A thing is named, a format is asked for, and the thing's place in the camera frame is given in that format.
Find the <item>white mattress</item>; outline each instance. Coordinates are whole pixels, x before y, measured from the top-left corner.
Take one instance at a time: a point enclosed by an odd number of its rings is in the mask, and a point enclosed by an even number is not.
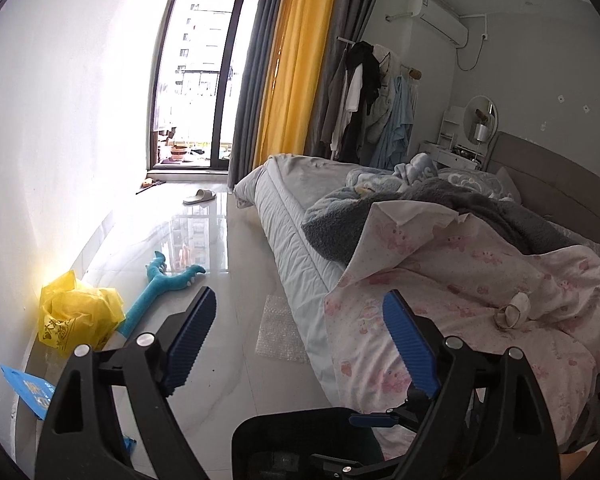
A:
[[[234,189],[238,207],[255,205],[273,250],[280,280],[306,352],[325,395],[340,405],[324,325],[323,300],[344,267],[321,257],[300,228],[305,210],[328,192],[344,186],[353,164],[306,156],[277,155]]]

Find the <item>air conditioner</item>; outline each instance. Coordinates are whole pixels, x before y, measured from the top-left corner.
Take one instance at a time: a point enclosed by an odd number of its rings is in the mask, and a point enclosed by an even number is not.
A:
[[[448,10],[440,7],[432,0],[409,0],[408,11],[387,16],[386,20],[392,22],[397,18],[411,16],[414,19],[422,20],[427,25],[435,28],[442,33],[456,48],[462,48],[466,45],[469,31],[452,15]]]

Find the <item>hanging clothes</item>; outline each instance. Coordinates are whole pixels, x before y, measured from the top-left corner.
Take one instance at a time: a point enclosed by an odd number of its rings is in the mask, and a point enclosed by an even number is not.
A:
[[[362,65],[362,88],[358,109],[351,114],[349,124],[344,130],[340,149],[336,160],[340,162],[359,163],[358,149],[364,137],[363,122],[370,112],[372,104],[378,98],[380,81],[380,64],[374,57],[373,47],[366,41],[359,41],[347,52],[345,65],[347,78],[349,73],[354,74],[355,69]]]
[[[398,55],[380,44],[374,45],[374,57],[380,67],[380,91],[366,118],[365,140],[375,144],[389,120],[395,99],[395,78],[400,75],[402,62]]]
[[[404,162],[413,127],[410,85],[403,76],[395,78],[394,85],[394,105],[371,157],[371,166],[381,170],[392,170]]]
[[[409,104],[411,105],[411,115],[416,116],[416,106],[418,105],[418,92],[420,90],[420,82],[413,77],[408,78],[407,85],[409,86]]]
[[[358,111],[358,105],[360,103],[360,91],[362,90],[362,64],[359,64],[351,78],[351,84],[347,91],[347,72],[345,70],[345,76],[342,86],[342,95],[340,96],[340,110],[338,112],[338,119],[333,129],[331,136],[331,159],[335,160],[340,151],[340,141],[344,134],[345,128],[349,125],[351,115],[353,112]]]

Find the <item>sliding glass door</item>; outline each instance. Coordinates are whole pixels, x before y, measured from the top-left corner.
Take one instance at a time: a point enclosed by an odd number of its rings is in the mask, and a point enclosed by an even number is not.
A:
[[[258,0],[172,0],[160,50],[154,169],[226,170]]]

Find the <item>blue toy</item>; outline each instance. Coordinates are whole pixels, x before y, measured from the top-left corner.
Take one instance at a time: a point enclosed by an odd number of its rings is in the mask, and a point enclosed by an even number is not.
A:
[[[180,274],[173,276],[165,275],[167,269],[166,258],[164,254],[155,251],[155,258],[146,266],[146,276],[149,279],[149,285],[140,294],[136,302],[126,313],[125,320],[118,325],[115,332],[109,338],[105,350],[120,348],[138,326],[142,316],[146,313],[155,299],[168,290],[182,290],[191,286],[196,274],[204,274],[205,269],[199,265],[187,267]]]

